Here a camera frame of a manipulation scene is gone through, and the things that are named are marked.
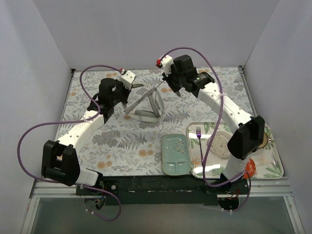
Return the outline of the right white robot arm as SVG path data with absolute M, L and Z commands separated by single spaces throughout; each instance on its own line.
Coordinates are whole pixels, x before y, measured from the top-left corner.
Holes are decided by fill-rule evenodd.
M 221 173 L 220 187 L 227 194 L 238 188 L 238 180 L 244 175 L 250 155 L 257 151 L 264 140 L 265 121 L 261 116 L 252 116 L 241 110 L 223 93 L 220 80 L 207 72 L 199 73 L 189 55 L 172 58 L 163 55 L 156 62 L 163 69 L 163 80 L 175 93 L 185 89 L 207 104 L 219 115 L 232 132 L 227 148 L 230 152 L 227 165 Z

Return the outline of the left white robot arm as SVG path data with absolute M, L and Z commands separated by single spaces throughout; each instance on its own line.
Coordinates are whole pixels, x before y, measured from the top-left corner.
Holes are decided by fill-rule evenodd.
M 135 75 L 119 79 L 104 78 L 100 81 L 98 93 L 93 96 L 82 122 L 76 124 L 56 141 L 47 141 L 43 147 L 41 175 L 56 182 L 72 186 L 87 185 L 88 191 L 98 195 L 104 184 L 99 173 L 80 166 L 78 152 L 93 133 L 102 127 L 114 113 L 118 103 L 127 104 Z

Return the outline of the white grey headphones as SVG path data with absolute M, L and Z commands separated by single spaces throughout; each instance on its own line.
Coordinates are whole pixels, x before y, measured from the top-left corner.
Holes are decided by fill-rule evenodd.
M 151 110 L 135 110 L 132 114 L 131 112 L 141 104 L 145 99 L 148 99 L 151 106 Z M 165 107 L 163 99 L 157 90 L 157 88 L 152 88 L 146 94 L 144 94 L 140 99 L 133 103 L 130 107 L 124 110 L 126 115 L 129 115 L 132 119 L 140 122 L 156 123 L 159 122 L 160 129 L 163 128 L 163 115 L 165 112 Z

